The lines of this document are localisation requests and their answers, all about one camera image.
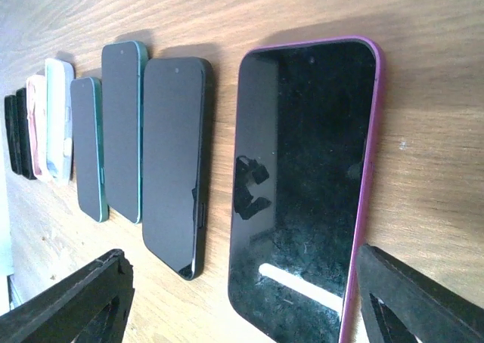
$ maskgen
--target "pink phone case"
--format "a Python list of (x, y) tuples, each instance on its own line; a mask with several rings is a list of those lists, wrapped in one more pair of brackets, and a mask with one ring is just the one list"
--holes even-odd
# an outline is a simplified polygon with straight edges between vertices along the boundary
[(356, 281), (356, 255), (358, 253), (358, 247), (363, 243), (365, 234), (365, 223), (368, 214), (368, 206), (370, 200), (370, 187), (373, 177), (374, 169), (374, 159), (377, 151), (377, 135), (378, 128), (380, 125), (381, 109), (383, 102), (383, 87), (384, 87), (384, 68), (385, 68), (385, 58), (381, 48), (370, 39), (363, 36), (344, 36), (335, 37), (330, 39), (316, 39), (310, 42), (294, 42), (284, 45), (270, 45), (262, 46), (257, 49), (271, 49), (280, 48), (286, 46), (301, 46), (301, 45), (312, 45), (315, 43), (336, 43), (336, 42), (347, 42), (347, 41), (358, 41), (367, 45), (373, 52), (376, 68), (375, 68), (375, 78), (374, 78), (374, 90), (373, 98), (371, 104), (371, 114), (370, 122), (368, 126), (368, 136), (365, 150), (365, 161), (363, 163), (363, 173), (361, 177), (361, 189), (358, 202), (358, 212), (356, 215), (356, 225), (355, 234), (353, 237), (353, 245), (351, 251), (351, 257), (349, 260), (349, 273), (348, 281), (346, 283), (346, 293), (343, 301), (343, 312), (341, 314), (341, 329), (339, 343), (348, 342), (351, 334), (351, 322), (352, 322), (352, 312), (354, 310), (353, 300), (355, 297), (355, 284)]
[(47, 94), (45, 76), (33, 75), (26, 81), (27, 119), (33, 174), (40, 181), (50, 181), (45, 154), (47, 133)]

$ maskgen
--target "black phone case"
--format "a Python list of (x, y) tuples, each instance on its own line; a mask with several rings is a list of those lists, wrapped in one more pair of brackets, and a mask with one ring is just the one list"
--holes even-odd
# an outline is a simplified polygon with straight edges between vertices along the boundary
[(19, 90), (17, 90), (16, 95), (22, 175), (27, 179), (34, 180), (37, 178), (35, 175), (33, 175), (32, 154), (30, 152), (26, 89), (20, 88)]
[(20, 135), (18, 128), (17, 98), (15, 95), (5, 96), (5, 129), (7, 131), (8, 155), (12, 171), (22, 174), (20, 158)]
[(186, 280), (203, 269), (213, 71), (196, 57), (152, 59), (144, 73), (143, 239)]

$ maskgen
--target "purple phone case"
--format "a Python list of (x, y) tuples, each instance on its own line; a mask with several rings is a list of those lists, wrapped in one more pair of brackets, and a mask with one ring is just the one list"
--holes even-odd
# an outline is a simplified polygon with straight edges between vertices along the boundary
[(385, 68), (385, 58), (381, 48), (370, 39), (363, 36), (343, 36), (334, 37), (329, 39), (316, 39), (308, 42), (294, 42), (282, 45), (269, 45), (254, 48), (249, 51), (256, 50), (268, 50), (280, 47), (290, 47), (290, 46), (302, 46), (302, 45), (313, 45), (321, 43), (337, 43), (337, 42), (347, 42), (347, 41), (358, 41), (367, 45), (374, 54), (376, 67), (375, 67), (375, 78), (374, 78), (374, 89), (373, 97), (371, 101), (371, 113), (370, 122), (368, 126), (368, 136), (365, 150), (365, 161), (363, 163), (363, 173), (361, 177), (361, 188), (360, 196), (358, 201), (358, 211), (356, 214), (356, 225), (355, 234), (353, 237), (353, 245), (351, 251), (351, 257), (349, 259), (349, 272), (348, 281), (346, 282), (346, 290), (343, 301), (343, 312), (341, 314), (341, 329), (340, 337), (338, 342), (343, 343), (349, 341), (349, 336), (351, 334), (351, 319), (353, 313), (352, 302), (355, 297), (355, 283), (356, 283), (356, 255), (358, 253), (358, 247), (363, 243), (363, 237), (365, 233), (365, 222), (368, 214), (368, 206), (370, 201), (370, 187), (373, 177), (374, 169), (374, 158), (377, 150), (377, 135), (378, 128), (380, 125), (381, 109), (383, 102), (383, 87), (384, 87), (384, 68)]

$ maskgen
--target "green smartphone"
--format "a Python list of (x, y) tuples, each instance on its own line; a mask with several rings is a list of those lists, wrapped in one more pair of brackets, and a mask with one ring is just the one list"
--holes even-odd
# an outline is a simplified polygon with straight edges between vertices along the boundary
[(142, 81), (148, 55), (128, 41), (102, 51), (104, 186), (107, 204), (137, 224), (141, 221)]
[(74, 79), (70, 97), (79, 207), (93, 220), (106, 221), (101, 83), (93, 77)]

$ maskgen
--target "black smartphone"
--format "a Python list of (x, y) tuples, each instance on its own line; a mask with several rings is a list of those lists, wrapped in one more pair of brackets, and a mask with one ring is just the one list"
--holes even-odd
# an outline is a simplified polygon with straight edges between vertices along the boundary
[(104, 188), (107, 204), (141, 221), (141, 105), (147, 49), (137, 41), (102, 51)]
[(152, 59), (144, 73), (143, 239), (186, 280), (203, 269), (213, 72), (196, 57)]
[(79, 207), (93, 220), (106, 221), (101, 83), (94, 77), (74, 79), (70, 99)]
[(22, 175), (30, 180), (37, 179), (33, 175), (32, 154), (30, 152), (29, 120), (27, 119), (27, 91), (26, 88), (17, 90), (17, 118), (20, 139), (20, 158)]
[(361, 37), (240, 65), (228, 296), (275, 341), (348, 341), (381, 101)]
[(20, 158), (20, 136), (18, 128), (17, 98), (15, 95), (5, 96), (5, 129), (7, 131), (8, 155), (12, 172), (22, 174), (22, 160)]

